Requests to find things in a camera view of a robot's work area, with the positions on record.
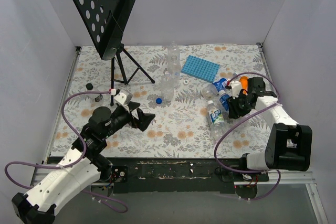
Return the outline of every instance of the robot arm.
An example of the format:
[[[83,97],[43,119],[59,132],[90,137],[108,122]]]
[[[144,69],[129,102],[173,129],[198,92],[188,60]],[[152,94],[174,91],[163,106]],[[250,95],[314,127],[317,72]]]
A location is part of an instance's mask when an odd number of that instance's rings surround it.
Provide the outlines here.
[[[232,97],[228,98],[229,118],[239,118],[256,109],[261,111],[274,103],[277,96],[266,91],[263,78],[248,79],[247,94],[238,81],[230,83]],[[312,130],[293,120],[282,105],[277,104],[262,113],[271,128],[264,152],[244,154],[240,159],[241,169],[269,170],[287,169],[306,171],[310,164]]]
[[[78,138],[64,158],[57,164],[61,169],[50,172],[38,185],[25,194],[17,193],[12,203],[16,214],[23,223],[53,223],[61,208],[84,188],[98,180],[106,181],[112,173],[111,163],[100,152],[106,147],[106,139],[116,131],[130,124],[133,128],[145,131],[155,114],[145,114],[139,109],[140,104],[131,102],[131,94],[126,91],[113,91],[114,101],[119,105],[113,113],[108,107],[94,110],[88,124],[80,135],[87,151],[76,165],[64,166],[78,160],[83,145]],[[138,119],[132,116],[137,110]]]

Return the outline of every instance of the white wall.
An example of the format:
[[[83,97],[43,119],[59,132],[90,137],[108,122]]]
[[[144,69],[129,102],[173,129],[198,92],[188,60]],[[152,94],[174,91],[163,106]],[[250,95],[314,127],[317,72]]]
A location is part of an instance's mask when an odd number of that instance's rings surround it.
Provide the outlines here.
[[[336,223],[336,0],[285,0],[264,43],[291,116],[313,129],[311,169]]]
[[[127,45],[262,42],[284,0],[137,0]],[[50,0],[72,42],[92,45],[72,0]]]
[[[49,0],[0,0],[0,223],[18,223],[4,174],[10,161],[40,163],[75,48]],[[10,168],[29,185],[32,169]]]

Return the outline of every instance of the water bottle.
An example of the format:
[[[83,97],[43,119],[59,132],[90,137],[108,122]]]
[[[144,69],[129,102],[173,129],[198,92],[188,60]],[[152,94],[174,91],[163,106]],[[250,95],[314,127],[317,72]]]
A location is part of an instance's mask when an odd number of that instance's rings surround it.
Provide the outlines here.
[[[86,84],[86,89],[88,91],[97,91],[99,92],[99,90],[97,88],[95,88],[92,83],[87,83]],[[90,98],[91,102],[100,102],[103,100],[103,95],[102,94],[88,94],[88,97]]]
[[[218,92],[220,99],[219,102],[225,109],[225,111],[229,110],[229,104],[227,103],[227,99],[230,97],[223,89]]]
[[[164,102],[171,101],[174,97],[174,80],[169,71],[161,77],[161,96]]]
[[[202,89],[201,94],[206,100],[212,100],[216,95],[218,95],[220,90],[225,89],[226,84],[227,80],[225,78],[221,78],[219,81],[209,84]]]
[[[180,64],[180,49],[178,48],[176,42],[172,42],[168,47],[168,71],[172,73],[172,78],[174,79],[174,86],[177,87],[180,82],[181,75],[181,64]]]
[[[224,118],[220,108],[212,100],[207,103],[207,119],[210,125],[211,136],[218,141],[225,133]]]

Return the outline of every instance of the table surface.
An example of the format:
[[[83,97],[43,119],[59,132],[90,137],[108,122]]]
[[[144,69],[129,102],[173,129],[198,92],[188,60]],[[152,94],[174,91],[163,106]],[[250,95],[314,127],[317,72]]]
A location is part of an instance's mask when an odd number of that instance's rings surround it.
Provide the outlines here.
[[[102,152],[105,157],[179,157],[213,158],[216,141],[209,135],[206,120],[206,101],[200,91],[208,85],[200,79],[181,74],[180,84],[174,98],[168,104],[156,104],[160,95],[160,78],[167,67],[164,46],[128,46],[127,51],[156,80],[152,84],[141,72],[134,76],[128,86],[115,83],[133,94],[132,101],[139,102],[145,113],[155,113],[152,124],[144,132],[126,126],[107,139]],[[181,66],[187,56],[193,55],[220,64],[216,80],[230,78],[232,73],[254,71],[267,74],[258,47],[254,45],[195,45],[180,46]],[[124,53],[121,54],[129,78],[136,66]],[[110,87],[111,61],[100,59],[95,47],[83,47],[71,79],[69,94],[85,90],[91,82],[100,91]],[[116,64],[116,79],[122,79]],[[77,130],[88,122],[95,108],[109,106],[110,97],[93,104],[85,97],[76,97],[66,106],[65,115]],[[225,118],[226,129],[238,120]],[[265,149],[270,129],[263,117],[258,115],[233,131],[218,149],[219,157],[239,158],[244,153],[261,152]],[[76,135],[60,117],[51,147],[51,156],[64,156]]]

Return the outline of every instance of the cable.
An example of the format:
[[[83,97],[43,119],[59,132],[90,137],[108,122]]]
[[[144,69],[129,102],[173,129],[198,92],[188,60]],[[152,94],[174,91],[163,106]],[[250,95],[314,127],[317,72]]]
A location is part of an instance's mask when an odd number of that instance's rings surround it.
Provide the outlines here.
[[[79,96],[79,95],[82,95],[82,94],[110,94],[110,91],[84,91],[84,92],[79,92],[79,93],[76,93],[76,94],[73,94],[71,96],[69,96],[63,103],[62,107],[61,107],[61,115],[64,119],[64,121],[66,122],[66,124],[69,126],[70,129],[73,130],[73,132],[79,137],[79,139],[81,140],[82,144],[83,144],[83,152],[82,154],[80,155],[80,157],[74,161],[73,163],[71,164],[68,164],[68,165],[65,165],[63,166],[62,168],[68,168],[70,166],[73,166],[73,165],[76,165],[78,164],[81,159],[85,156],[85,153],[86,153],[86,143],[83,139],[83,137],[80,135],[80,133],[71,125],[71,123],[67,120],[67,118],[65,117],[65,113],[64,113],[64,109],[65,109],[65,105],[74,97],[76,96]],[[19,182],[15,181],[11,175],[9,174],[8,172],[8,168],[11,166],[11,165],[26,165],[26,166],[31,166],[31,167],[35,167],[35,168],[43,168],[43,169],[52,169],[52,170],[57,170],[57,169],[61,169],[61,167],[59,166],[46,166],[46,165],[38,165],[38,164],[33,164],[33,163],[28,163],[28,162],[21,162],[21,161],[13,161],[13,162],[9,162],[6,166],[5,166],[5,174],[7,176],[7,178],[12,182],[14,183],[15,185],[21,187],[21,188],[25,188],[25,189],[31,189],[32,187],[30,186],[25,186],[25,185],[22,185],[20,184]],[[108,200],[112,200],[112,201],[115,201],[117,203],[120,203],[121,205],[123,205],[125,207],[125,210],[119,210],[113,206],[111,206],[110,204],[106,203],[106,202],[101,202],[103,203],[104,205],[108,206],[109,208],[111,208],[112,210],[116,211],[116,212],[119,212],[119,213],[124,213],[124,212],[127,212],[128,211],[128,206],[126,205],[126,203],[120,201],[120,200],[117,200],[117,199],[112,199],[112,198],[109,198],[109,197],[106,197],[104,195],[100,195],[100,194],[96,194],[96,193],[93,193],[93,192],[90,192],[90,191],[86,191],[86,190],[83,190],[82,191],[83,193],[86,193],[86,194],[91,194],[93,196],[98,196],[98,197],[102,197],[102,198],[105,198],[105,199],[108,199]]]
[[[254,183],[254,185],[253,185],[252,187],[257,186],[257,183],[258,183],[258,174],[257,174],[257,176],[256,176],[256,182]]]
[[[224,197],[224,198],[230,198],[230,199],[243,199],[243,200],[246,200],[246,201],[252,201],[252,200],[259,200],[259,199],[263,199],[265,197],[267,197],[268,195],[270,195],[279,185],[280,183],[280,180],[281,180],[281,172],[277,169],[271,169],[271,170],[276,170],[278,172],[278,180],[277,182],[275,183],[274,187],[272,187],[272,189],[270,191],[268,191],[267,193],[265,193],[264,195],[261,195],[261,196],[258,196],[256,198],[241,198],[240,196],[237,198],[235,196],[231,196],[231,195],[223,195],[223,194],[216,194],[217,196],[220,196],[220,197]]]
[[[104,189],[109,189],[110,188],[110,186],[112,185],[112,176],[111,176],[111,179],[110,179],[110,183],[107,185],[107,186],[104,186],[103,188]]]
[[[255,73],[255,72],[243,72],[243,73],[240,73],[236,76],[234,76],[233,78],[231,78],[228,82],[227,82],[227,85],[230,84],[231,81],[233,81],[234,79],[238,78],[239,76],[242,76],[244,74],[255,74],[257,76],[261,76],[263,78],[265,78],[266,80],[269,81],[269,83],[271,83],[271,85],[274,87],[274,89],[276,90],[276,93],[277,93],[277,96],[278,96],[278,102],[280,102],[280,93],[277,89],[277,87],[275,86],[275,84],[267,77],[267,76],[264,76],[263,74],[260,74],[260,73]],[[248,121],[249,119],[253,118],[254,116],[256,115],[259,115],[263,112],[265,112],[266,110],[269,110],[273,107],[275,107],[277,105],[277,103],[274,103],[260,111],[257,111],[255,113],[253,113],[252,115],[249,115],[247,117],[245,117],[243,120],[241,120],[239,123],[235,124],[234,126],[232,126],[220,139],[219,141],[217,142],[216,146],[215,146],[215,149],[214,149],[214,156],[215,156],[215,160],[217,161],[217,163],[219,163],[219,165],[221,167],[223,167],[224,169],[227,169],[227,170],[230,170],[231,172],[235,172],[235,173],[244,173],[244,174],[255,174],[255,173],[262,173],[264,172],[263,170],[238,170],[238,169],[233,169],[229,166],[226,166],[224,165],[221,161],[219,161],[218,157],[217,157],[217,150],[219,148],[219,145],[221,144],[221,142],[224,140],[224,138],[226,138],[226,136],[228,134],[230,134],[234,129],[236,129],[237,127],[239,127],[241,124],[245,123],[246,121]],[[253,200],[256,200],[256,199],[262,199],[264,197],[266,197],[267,195],[269,195],[271,192],[273,192],[275,190],[275,188],[278,186],[279,182],[280,182],[280,178],[281,178],[281,175],[280,175],[280,171],[279,170],[276,170],[279,174],[279,179],[277,181],[277,183],[274,185],[274,187],[268,192],[266,193],[265,195],[263,196],[260,196],[260,197],[257,197],[257,198],[254,198]]]
[[[250,183],[248,183],[247,185],[243,185],[243,186],[249,186],[249,185],[251,185],[251,184],[252,184],[252,182],[253,182],[253,178],[254,178],[254,177],[252,177],[252,179],[251,179]]]
[[[108,206],[109,208],[111,208],[112,210],[120,213],[120,214],[123,214],[125,212],[128,211],[128,206],[125,202],[121,201],[121,200],[118,200],[118,199],[113,199],[113,198],[110,198],[110,197],[107,197],[107,196],[104,196],[104,195],[101,195],[101,194],[96,194],[96,193],[93,193],[91,191],[86,191],[86,190],[83,190],[82,193],[85,193],[85,194],[90,194],[90,195],[93,195],[93,196],[97,196],[97,197],[101,197],[101,198],[104,198],[104,199],[107,199],[107,200],[112,200],[114,202],[117,202],[121,205],[123,205],[125,207],[125,210],[119,210],[118,208],[104,202],[104,201],[101,201],[100,203],[103,203],[104,205]]]
[[[83,144],[83,152],[82,154],[80,155],[80,157],[74,161],[73,163],[71,164],[68,164],[68,165],[65,165],[63,166],[63,168],[68,168],[70,166],[73,166],[73,165],[76,165],[78,164],[81,159],[85,156],[85,153],[86,153],[86,143],[83,139],[83,137],[79,134],[79,132],[71,125],[71,123],[67,120],[67,118],[65,117],[65,114],[64,114],[64,108],[65,108],[65,105],[74,97],[78,96],[78,95],[82,95],[82,94],[110,94],[110,91],[84,91],[84,92],[79,92],[79,93],[76,93],[76,94],[73,94],[71,96],[69,96],[63,103],[62,107],[61,107],[61,114],[62,114],[62,117],[64,119],[64,121],[66,122],[66,124],[69,126],[70,129],[72,129],[74,131],[74,133],[79,137],[79,139],[81,140],[82,144]],[[14,183],[15,185],[19,186],[19,187],[22,187],[22,188],[25,188],[25,189],[30,189],[30,187],[28,186],[25,186],[25,185],[22,185],[20,184],[19,182],[15,181],[11,176],[10,174],[8,173],[8,168],[11,166],[11,165],[26,165],[26,166],[31,166],[31,167],[35,167],[35,168],[42,168],[42,169],[51,169],[51,170],[58,170],[58,169],[61,169],[61,167],[59,166],[46,166],[46,165],[39,165],[39,164],[33,164],[33,163],[28,163],[28,162],[21,162],[21,161],[13,161],[13,162],[9,162],[6,166],[5,166],[5,174],[7,176],[7,178],[12,182]]]

